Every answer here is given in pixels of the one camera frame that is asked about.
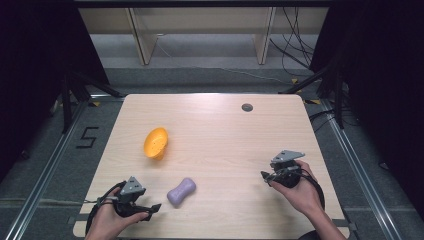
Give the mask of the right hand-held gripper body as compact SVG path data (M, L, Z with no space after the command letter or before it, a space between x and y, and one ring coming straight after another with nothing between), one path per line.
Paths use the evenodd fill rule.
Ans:
M302 169L296 159L304 157L302 152L282 150L270 162L274 173L270 179L287 188L295 187L300 181Z

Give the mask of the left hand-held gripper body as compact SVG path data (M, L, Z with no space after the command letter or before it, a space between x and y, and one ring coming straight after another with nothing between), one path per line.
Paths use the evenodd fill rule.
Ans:
M145 193L146 189L135 177L131 176L127 181L122 182L119 188L120 190L114 194L114 209L120 217L126 218L141 212L147 213L148 217L152 216L150 208L136 204L137 199Z

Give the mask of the person's right hand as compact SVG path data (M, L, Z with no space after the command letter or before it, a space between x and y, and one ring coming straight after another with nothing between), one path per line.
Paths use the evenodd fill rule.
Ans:
M316 180L316 178L306 162L297 160L297 163L306 178L302 177L293 188L287 188L279 183L272 183L270 186L281 193L297 211L304 214L310 221L314 221L325 213L318 191L311 182L311 179Z

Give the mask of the person's left hand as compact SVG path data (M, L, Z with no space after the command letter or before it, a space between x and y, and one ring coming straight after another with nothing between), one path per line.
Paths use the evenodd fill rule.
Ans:
M106 199L92 220L85 240L115 240L128 226L138 223L149 216L146 212L136 213L129 217L119 216L110 199Z

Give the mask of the purple soap bar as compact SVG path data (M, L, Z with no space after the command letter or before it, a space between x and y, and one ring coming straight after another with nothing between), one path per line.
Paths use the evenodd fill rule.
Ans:
M178 207L196 188L196 183L191 178L184 178L177 187L167 193L167 199L174 207Z

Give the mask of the orange fruit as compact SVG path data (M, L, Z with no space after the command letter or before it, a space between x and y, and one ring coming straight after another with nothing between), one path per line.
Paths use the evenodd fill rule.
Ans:
M145 138L143 150L144 154L154 160L162 160L168 144L168 133L165 128L153 129Z

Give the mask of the black metal stand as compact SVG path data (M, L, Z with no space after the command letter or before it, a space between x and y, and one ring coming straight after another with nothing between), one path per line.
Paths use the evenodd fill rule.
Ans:
M296 84L288 90L282 91L282 94L294 94L299 90L311 85L321 79L317 90L320 98L328 98L331 93L334 94L334 116L340 129L344 128L342 120L342 98L343 98L343 74L341 73L341 58L334 56L329 63L321 70L306 78L300 84Z
M109 85L101 83L83 73L76 71L70 71L66 73L61 80L61 98L64 115L63 133L66 133L70 129L73 122L71 94L73 94L78 102L87 102L91 99L91 95L86 88L87 85L94 86L98 90L101 90L102 92L107 93L112 97L123 97L122 93L114 90Z

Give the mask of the black curtain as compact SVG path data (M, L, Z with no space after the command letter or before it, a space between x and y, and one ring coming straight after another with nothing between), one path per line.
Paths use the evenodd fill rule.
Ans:
M424 220L424 0L330 0L311 65L333 65Z
M0 0L0 181L47 118L70 72L108 78L73 0Z

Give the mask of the light wooden bench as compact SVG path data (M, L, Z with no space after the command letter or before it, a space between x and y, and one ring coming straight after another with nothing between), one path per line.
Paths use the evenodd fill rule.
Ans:
M257 61L266 62L270 37L321 32L326 7L81 8L91 34L130 34L140 63L150 63L160 34L250 34Z

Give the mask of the metal floor rail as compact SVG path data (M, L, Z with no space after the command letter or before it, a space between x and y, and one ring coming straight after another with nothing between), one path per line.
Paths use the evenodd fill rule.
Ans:
M38 207L42 195L44 194L51 178L54 175L55 170L57 169L60 163L61 157L63 156L67 146L69 145L70 139L75 131L77 122L79 121L86 107L86 102L81 102L75 107L74 112L71 114L71 123L69 127L64 133L61 134L53 153L49 157L43 171L41 172L34 187L32 188L32 191L23 202L20 211L18 212L16 218L8 229L7 234L5 236L5 240L21 240Z
M330 126L339 142L359 186L387 240L403 240L394 219L379 196L374 184L365 171L351 141L335 119L328 118Z

